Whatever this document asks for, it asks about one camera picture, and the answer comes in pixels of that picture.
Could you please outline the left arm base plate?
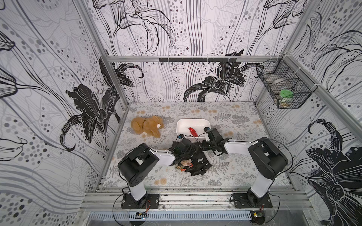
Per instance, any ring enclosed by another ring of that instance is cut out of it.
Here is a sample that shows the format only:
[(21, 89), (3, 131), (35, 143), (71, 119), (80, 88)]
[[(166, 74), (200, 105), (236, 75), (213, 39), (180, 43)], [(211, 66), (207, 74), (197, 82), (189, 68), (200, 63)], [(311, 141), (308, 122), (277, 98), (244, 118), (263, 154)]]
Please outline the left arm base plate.
[(159, 194), (146, 193), (140, 200), (136, 201), (131, 194), (123, 196), (121, 208), (125, 210), (152, 210), (159, 207)]

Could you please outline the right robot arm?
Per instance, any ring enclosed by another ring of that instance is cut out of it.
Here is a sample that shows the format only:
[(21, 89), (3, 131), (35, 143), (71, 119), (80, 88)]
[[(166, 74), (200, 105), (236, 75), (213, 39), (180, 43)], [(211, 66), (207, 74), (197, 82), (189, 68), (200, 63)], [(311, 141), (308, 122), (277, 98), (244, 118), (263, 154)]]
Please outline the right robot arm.
[(247, 155), (252, 158), (258, 170), (253, 185), (248, 189), (248, 196), (262, 199), (269, 188), (288, 165), (287, 157), (267, 137), (255, 141), (232, 140), (223, 138), (215, 128), (204, 128), (206, 140), (203, 141), (204, 150), (218, 151), (227, 154)]

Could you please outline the white plastic storage box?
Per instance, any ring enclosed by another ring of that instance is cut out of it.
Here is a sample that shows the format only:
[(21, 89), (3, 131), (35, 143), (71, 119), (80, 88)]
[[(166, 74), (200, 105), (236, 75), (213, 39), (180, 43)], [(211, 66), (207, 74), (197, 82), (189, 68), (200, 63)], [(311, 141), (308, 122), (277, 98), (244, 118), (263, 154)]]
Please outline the white plastic storage box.
[(206, 140), (206, 134), (204, 133), (204, 128), (211, 128), (211, 124), (206, 119), (192, 119), (192, 118), (184, 118), (180, 119), (176, 125), (176, 134), (180, 135), (192, 135), (189, 128), (195, 130), (198, 136), (194, 136), (195, 138), (199, 137), (199, 140)]

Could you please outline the red foil tea bag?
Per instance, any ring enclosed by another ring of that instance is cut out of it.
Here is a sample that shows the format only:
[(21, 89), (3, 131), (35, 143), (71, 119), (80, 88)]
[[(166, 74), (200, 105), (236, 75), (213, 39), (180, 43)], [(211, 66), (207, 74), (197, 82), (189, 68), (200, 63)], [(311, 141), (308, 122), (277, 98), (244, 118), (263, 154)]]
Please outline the red foil tea bag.
[(193, 137), (198, 137), (197, 132), (193, 128), (189, 127), (189, 131)]

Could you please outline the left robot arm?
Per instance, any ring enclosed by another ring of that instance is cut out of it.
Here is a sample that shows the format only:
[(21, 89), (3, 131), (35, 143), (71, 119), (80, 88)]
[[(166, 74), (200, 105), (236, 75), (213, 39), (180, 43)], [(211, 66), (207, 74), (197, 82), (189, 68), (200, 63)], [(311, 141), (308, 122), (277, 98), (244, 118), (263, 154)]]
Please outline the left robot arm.
[(188, 160), (202, 152), (199, 143), (192, 143), (189, 139), (173, 142), (166, 150), (157, 150), (145, 143), (129, 151), (118, 163), (120, 175), (127, 182), (131, 197), (134, 201), (142, 201), (147, 192), (144, 179), (156, 166), (174, 166), (183, 160)]

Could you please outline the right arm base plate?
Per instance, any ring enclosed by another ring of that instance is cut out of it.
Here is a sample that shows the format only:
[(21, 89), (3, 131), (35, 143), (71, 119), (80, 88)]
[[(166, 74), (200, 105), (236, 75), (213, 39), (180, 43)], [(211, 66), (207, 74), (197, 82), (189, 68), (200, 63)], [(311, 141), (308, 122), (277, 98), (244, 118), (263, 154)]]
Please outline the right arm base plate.
[(266, 193), (262, 198), (258, 198), (253, 194), (234, 193), (231, 195), (231, 201), (237, 209), (269, 209), (273, 207), (268, 193)]

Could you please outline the black bar on rail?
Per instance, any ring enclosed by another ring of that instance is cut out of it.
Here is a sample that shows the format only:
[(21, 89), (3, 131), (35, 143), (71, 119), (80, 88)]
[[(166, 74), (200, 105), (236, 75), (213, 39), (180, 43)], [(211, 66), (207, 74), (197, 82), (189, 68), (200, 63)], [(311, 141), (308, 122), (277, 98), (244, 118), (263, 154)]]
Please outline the black bar on rail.
[(181, 57), (181, 58), (167, 58), (160, 57), (159, 62), (236, 62), (237, 59), (235, 57), (202, 57), (202, 58), (194, 58), (194, 57)]

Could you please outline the aluminium corner frame post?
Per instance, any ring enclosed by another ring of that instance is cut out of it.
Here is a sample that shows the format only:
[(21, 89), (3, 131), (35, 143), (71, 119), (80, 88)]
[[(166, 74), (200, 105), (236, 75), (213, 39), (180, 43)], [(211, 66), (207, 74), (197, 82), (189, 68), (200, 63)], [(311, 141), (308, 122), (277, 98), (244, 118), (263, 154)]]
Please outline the aluminium corner frame post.
[(89, 29), (90, 35), (92, 36), (95, 46), (97, 47), (97, 49), (100, 53), (100, 57), (106, 67), (106, 71), (109, 73), (111, 81), (113, 82), (115, 89), (117, 90), (117, 92), (120, 96), (122, 109), (126, 110), (129, 105), (127, 102), (126, 96), (123, 92), (121, 83), (119, 82), (119, 79), (117, 77), (117, 74), (115, 73), (114, 68), (112, 67), (112, 65), (110, 64), (110, 62), (107, 59), (107, 53), (102, 45), (101, 39), (98, 35), (98, 30), (94, 24), (93, 19), (91, 18), (90, 14), (88, 12), (86, 4), (84, 3), (84, 1), (75, 0), (74, 2), (80, 10), (81, 16), (84, 19), (85, 24), (87, 25), (87, 27)]

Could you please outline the colourful picture tea bag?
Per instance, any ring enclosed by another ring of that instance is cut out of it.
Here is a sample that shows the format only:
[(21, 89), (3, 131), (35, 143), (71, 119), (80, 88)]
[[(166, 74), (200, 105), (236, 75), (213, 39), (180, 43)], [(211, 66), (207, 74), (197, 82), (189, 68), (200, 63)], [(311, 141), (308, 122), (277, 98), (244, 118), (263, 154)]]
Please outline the colourful picture tea bag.
[(191, 159), (180, 161), (177, 165), (177, 169), (179, 169), (180, 171), (186, 171), (191, 167), (193, 167)]

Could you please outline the brown plush dog toy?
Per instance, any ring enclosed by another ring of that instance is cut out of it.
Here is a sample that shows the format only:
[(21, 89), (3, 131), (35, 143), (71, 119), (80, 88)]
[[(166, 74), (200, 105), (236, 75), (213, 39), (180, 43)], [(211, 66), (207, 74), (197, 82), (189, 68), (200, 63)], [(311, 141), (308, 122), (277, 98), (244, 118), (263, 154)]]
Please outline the brown plush dog toy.
[(131, 127), (136, 134), (146, 133), (149, 136), (156, 138), (161, 137), (160, 129), (164, 128), (163, 119), (159, 116), (149, 118), (136, 117), (131, 121)]

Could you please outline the black tea bag pile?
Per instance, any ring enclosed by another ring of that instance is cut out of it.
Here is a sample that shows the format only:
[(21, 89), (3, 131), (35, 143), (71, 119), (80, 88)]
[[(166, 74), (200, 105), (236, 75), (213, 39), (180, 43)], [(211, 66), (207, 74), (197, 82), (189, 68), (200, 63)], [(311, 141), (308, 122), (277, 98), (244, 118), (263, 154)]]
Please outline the black tea bag pile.
[(204, 175), (210, 168), (212, 164), (208, 161), (205, 154), (200, 152), (191, 158), (191, 165), (186, 170), (191, 174), (191, 176)]

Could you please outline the green lid in basket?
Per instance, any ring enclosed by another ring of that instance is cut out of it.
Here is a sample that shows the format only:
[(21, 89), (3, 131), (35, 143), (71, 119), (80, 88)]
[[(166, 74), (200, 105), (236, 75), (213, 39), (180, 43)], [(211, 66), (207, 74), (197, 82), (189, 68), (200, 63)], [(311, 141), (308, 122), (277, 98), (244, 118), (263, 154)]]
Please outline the green lid in basket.
[(281, 99), (292, 98), (293, 96), (294, 96), (294, 93), (291, 90), (288, 90), (288, 89), (282, 89), (280, 91), (280, 94), (279, 94), (279, 97)]

